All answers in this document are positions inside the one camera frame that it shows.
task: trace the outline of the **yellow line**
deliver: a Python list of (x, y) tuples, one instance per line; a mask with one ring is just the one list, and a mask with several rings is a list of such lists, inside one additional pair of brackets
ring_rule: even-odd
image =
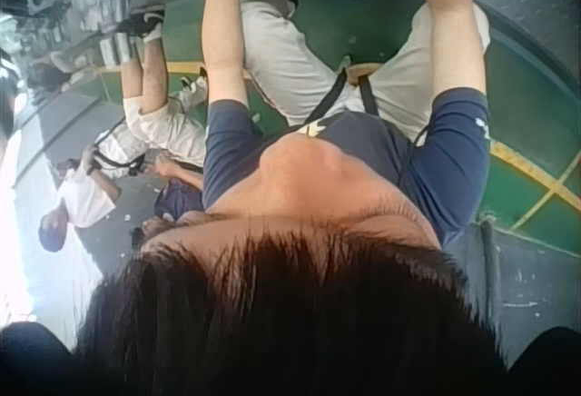
[[(547, 189), (550, 190), (554, 188), (555, 194), (569, 203), (577, 211), (581, 212), (581, 198), (567, 189), (562, 183), (559, 182), (559, 180), (545, 172), (536, 164), (530, 162), (530, 160), (528, 160), (526, 157), (523, 157), (521, 154), (513, 151), (508, 146), (499, 141), (492, 142), (490, 146), (490, 153), (500, 160), (509, 163), (513, 167), (516, 167), (519, 171), (525, 173), (535, 181), (543, 184)], [(576, 156), (575, 160), (569, 165), (569, 167), (572, 167), (571, 172), (573, 172), (577, 163), (579, 163), (579, 156)]]
[(565, 169), (561, 177), (553, 183), (553, 185), (548, 189), (548, 192), (543, 196), (538, 203), (536, 203), (523, 217), (521, 217), (518, 222), (516, 222), (510, 228), (511, 231), (516, 230), (516, 228), (520, 228), (528, 219), (530, 219), (547, 201), (555, 194), (555, 192), (559, 189), (560, 186), (566, 181), (569, 175), (575, 170), (576, 166), (579, 164), (581, 160), (581, 152), (579, 152), (576, 157), (573, 159), (571, 164)]
[[(376, 66), (377, 66), (376, 64), (356, 64), (352, 66), (350, 69), (354, 71), (353, 76), (356, 76), (357, 74), (372, 73), (374, 70), (377, 69)], [(203, 62), (167, 63), (168, 72), (170, 74), (199, 74), (201, 67), (203, 67)], [(119, 67), (107, 68), (102, 70), (102, 72), (108, 73), (119, 71), (120, 71)], [(251, 80), (251, 76), (246, 70), (244, 70), (244, 78), (246, 78), (247, 80)], [(543, 169), (538, 167), (536, 164), (532, 163), (526, 157), (523, 157), (521, 154), (513, 151), (508, 146), (498, 141), (491, 142), (490, 153), (495, 157), (499, 158), (500, 160), (517, 168), (519, 171), (526, 174), (533, 180), (541, 183), (547, 189), (549, 189), (549, 192), (552, 192), (548, 197), (547, 195), (545, 195), (545, 197), (541, 201), (539, 201), (540, 203), (541, 202), (545, 203), (545, 201), (543, 201), (545, 200), (545, 198), (547, 198), (548, 200), (548, 198), (550, 198), (552, 194), (557, 194), (560, 198), (562, 198), (571, 206), (573, 206), (576, 210), (581, 212), (581, 198), (579, 198), (579, 196), (575, 195), (573, 192), (571, 192), (563, 185), (563, 182), (566, 180), (566, 178), (562, 182), (560, 180), (557, 180), (550, 173), (545, 172)], [(571, 172), (575, 169), (576, 162), (579, 163), (579, 155), (569, 166), (572, 167), (571, 171), (568, 172), (569, 174), (571, 174)]]
[[(203, 62), (167, 62), (167, 72), (170, 74), (199, 74), (204, 67)], [(105, 67), (101, 70), (104, 73), (116, 73), (121, 71), (121, 66)], [(244, 78), (251, 80), (251, 75), (244, 69)]]

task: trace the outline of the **harness strap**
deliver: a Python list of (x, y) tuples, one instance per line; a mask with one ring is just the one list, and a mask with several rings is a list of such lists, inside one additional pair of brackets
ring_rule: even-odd
[(311, 122), (315, 122), (316, 120), (325, 117), (325, 114), (327, 114), (330, 108), (339, 99), (343, 87), (345, 87), (345, 83), (347, 83), (347, 71), (343, 69), (335, 80), (335, 84), (331, 87), (330, 91), (325, 95), (319, 105), (315, 107), (305, 121), (305, 124), (310, 124)]
[(369, 82), (368, 76), (363, 75), (359, 77), (359, 89), (361, 90), (361, 100), (365, 107), (365, 113), (371, 114), (372, 116), (379, 116), (378, 103), (371, 90), (371, 83)]

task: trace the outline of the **short sleeve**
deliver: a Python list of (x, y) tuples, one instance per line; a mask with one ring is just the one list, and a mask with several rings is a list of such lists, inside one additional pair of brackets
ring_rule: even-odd
[(246, 173), (241, 160), (261, 139), (248, 109), (237, 101), (210, 105), (203, 176), (203, 204), (209, 208)]
[(433, 104), (426, 142), (413, 154), (403, 185), (446, 245), (472, 221), (489, 168), (487, 98), (459, 88)]

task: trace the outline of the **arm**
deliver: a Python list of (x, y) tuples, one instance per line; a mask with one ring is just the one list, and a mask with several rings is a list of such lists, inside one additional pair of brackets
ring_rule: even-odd
[(167, 153), (160, 153), (155, 159), (155, 171), (168, 178), (179, 178), (198, 190), (203, 190), (203, 175), (188, 171), (177, 164)]
[(203, 190), (203, 175), (183, 169), (179, 164), (176, 164), (176, 166), (177, 167), (173, 171), (173, 177), (179, 178), (198, 190)]
[(434, 97), (456, 87), (486, 93), (486, 72), (472, 0), (426, 0), (432, 15)]
[(242, 71), (244, 44), (240, 0), (206, 0), (202, 50), (210, 85), (210, 104), (221, 99), (248, 106)]
[(94, 169), (89, 176), (97, 183), (101, 190), (107, 193), (111, 201), (114, 203), (117, 202), (121, 195), (121, 189), (111, 178), (97, 169)]
[[(81, 166), (85, 171), (92, 170), (91, 164), (94, 161), (94, 152), (97, 147), (93, 144), (87, 146), (83, 151), (83, 157), (81, 158)], [(121, 195), (121, 189), (117, 184), (113, 182), (111, 178), (105, 175), (103, 172), (94, 169), (89, 173), (89, 176), (97, 183), (99, 188), (107, 193), (107, 196), (114, 203), (117, 202), (119, 196)]]

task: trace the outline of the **green floor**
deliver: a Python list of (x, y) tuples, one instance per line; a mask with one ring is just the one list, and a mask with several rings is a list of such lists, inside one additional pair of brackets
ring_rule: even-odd
[[(166, 14), (163, 37), (168, 61), (202, 60), (202, 0), (173, 2)], [(347, 53), (354, 63), (388, 60), (404, 43), (412, 15), (403, 7), (387, 10), (377, 0), (300, 0), (294, 22), (315, 54), (335, 68)], [(179, 89), (179, 77), (171, 75), (170, 90)], [(580, 149), (578, 102), (500, 42), (493, 41), (487, 51), (487, 77), (491, 136), (558, 178)], [(119, 75), (104, 74), (103, 81), (78, 90), (120, 104)], [(251, 108), (261, 114), (263, 131), (285, 125), (253, 88)], [(205, 120), (203, 115), (195, 117)], [(577, 167), (565, 182), (576, 195), (581, 194), (580, 179)], [(493, 157), (481, 213), (494, 215), (498, 226), (509, 228), (546, 192), (540, 183)], [(580, 213), (553, 196), (517, 232), (581, 254), (580, 225)]]

